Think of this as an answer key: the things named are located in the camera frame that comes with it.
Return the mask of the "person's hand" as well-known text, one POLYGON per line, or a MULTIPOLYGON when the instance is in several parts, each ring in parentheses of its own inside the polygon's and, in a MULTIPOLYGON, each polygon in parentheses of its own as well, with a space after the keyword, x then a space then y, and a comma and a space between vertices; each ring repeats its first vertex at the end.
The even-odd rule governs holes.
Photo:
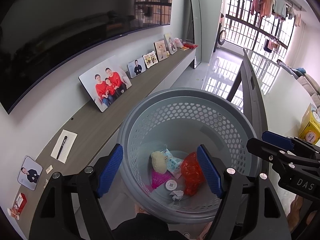
POLYGON ((303 205, 303 200, 303 197, 296 195, 294 200, 291 202, 290 212, 287 215, 287 222, 290 231, 293 231, 300 221, 300 210, 303 205))

